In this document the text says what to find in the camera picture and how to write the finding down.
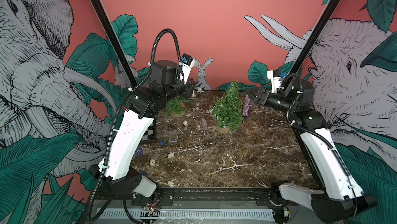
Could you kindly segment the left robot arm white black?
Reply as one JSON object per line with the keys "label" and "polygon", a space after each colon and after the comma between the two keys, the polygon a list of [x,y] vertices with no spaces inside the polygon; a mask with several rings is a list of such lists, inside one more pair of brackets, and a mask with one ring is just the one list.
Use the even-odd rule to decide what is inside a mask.
{"label": "left robot arm white black", "polygon": [[[166,33],[173,37],[177,63],[155,60],[157,46]],[[189,75],[195,60],[181,54],[175,32],[164,29],[154,41],[149,65],[146,76],[133,89],[129,89],[115,111],[103,160],[89,169],[96,185],[85,207],[87,224],[94,223],[110,202],[122,193],[125,194],[124,199],[133,195],[148,199],[150,210],[161,200],[159,186],[132,170],[130,164],[144,133],[166,104],[177,97],[191,97],[195,82]]]}

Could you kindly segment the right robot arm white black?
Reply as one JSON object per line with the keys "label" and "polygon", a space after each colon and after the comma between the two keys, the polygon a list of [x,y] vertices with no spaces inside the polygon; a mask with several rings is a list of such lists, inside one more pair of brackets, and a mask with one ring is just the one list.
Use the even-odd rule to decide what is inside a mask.
{"label": "right robot arm white black", "polygon": [[281,181],[272,184],[273,202],[302,205],[323,223],[354,218],[377,206],[374,196],[366,194],[356,182],[332,140],[321,113],[311,107],[315,88],[297,74],[289,74],[279,86],[256,87],[245,93],[256,104],[285,113],[311,171],[321,189],[310,189]]}

